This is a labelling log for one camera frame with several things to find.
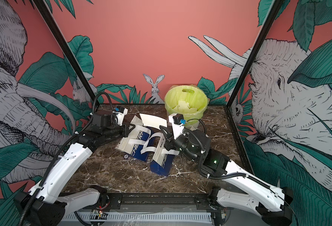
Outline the navy white paper bag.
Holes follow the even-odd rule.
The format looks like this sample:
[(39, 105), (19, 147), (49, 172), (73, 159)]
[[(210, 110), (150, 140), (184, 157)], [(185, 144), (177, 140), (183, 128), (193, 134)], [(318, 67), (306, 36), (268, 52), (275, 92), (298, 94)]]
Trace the navy white paper bag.
[(120, 140), (115, 149), (122, 151), (133, 158), (146, 162), (148, 153), (141, 152), (142, 149), (148, 146), (146, 142), (149, 140), (153, 132), (149, 128), (144, 127), (142, 120), (137, 116), (133, 117), (131, 124), (134, 124), (136, 127), (132, 129), (128, 137), (124, 137)]
[(168, 177), (172, 167), (172, 162), (174, 158), (179, 155), (180, 151), (176, 151), (174, 149), (170, 149), (169, 151), (166, 150), (164, 148), (166, 139), (161, 132), (154, 133), (151, 138), (154, 137), (159, 137), (159, 141), (155, 147), (156, 149), (150, 163), (150, 170), (159, 176)]

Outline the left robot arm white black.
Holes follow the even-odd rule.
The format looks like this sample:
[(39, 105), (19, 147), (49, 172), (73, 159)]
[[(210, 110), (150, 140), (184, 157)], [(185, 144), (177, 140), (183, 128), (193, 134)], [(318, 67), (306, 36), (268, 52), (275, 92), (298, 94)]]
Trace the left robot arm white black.
[(29, 222), (34, 226), (56, 226), (61, 220), (80, 209), (110, 201), (106, 189), (93, 186), (71, 196), (61, 191), (78, 168), (102, 145), (124, 138), (136, 127), (124, 122), (128, 109), (116, 106), (110, 111), (96, 106), (100, 92), (94, 98), (91, 119), (79, 132), (71, 136), (58, 150), (46, 169), (43, 179), (28, 192), (20, 192), (14, 203), (20, 213), (19, 226)]

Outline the white receipt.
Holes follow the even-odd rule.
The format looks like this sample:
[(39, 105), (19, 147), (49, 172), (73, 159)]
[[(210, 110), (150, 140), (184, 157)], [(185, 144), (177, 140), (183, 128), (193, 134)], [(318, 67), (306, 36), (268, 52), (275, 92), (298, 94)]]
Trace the white receipt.
[(143, 126), (145, 127), (152, 127), (155, 129), (160, 129), (160, 126), (167, 127), (168, 123), (166, 119), (163, 119), (161, 117), (157, 117), (154, 115), (147, 115), (147, 114), (139, 114), (141, 117)]

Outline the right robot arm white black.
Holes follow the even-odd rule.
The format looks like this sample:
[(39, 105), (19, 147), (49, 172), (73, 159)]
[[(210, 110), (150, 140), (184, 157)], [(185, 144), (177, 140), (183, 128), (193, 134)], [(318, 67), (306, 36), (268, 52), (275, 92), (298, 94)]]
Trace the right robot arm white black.
[(227, 155), (211, 148), (211, 139), (199, 129), (190, 130), (185, 120), (173, 120), (172, 127), (160, 125), (167, 152), (176, 151), (197, 163), (198, 173), (207, 179), (225, 181), (242, 190), (214, 188), (209, 205), (236, 208), (259, 216), (269, 226), (289, 226), (296, 221), (290, 206), (294, 193), (288, 187), (273, 186), (247, 172)]

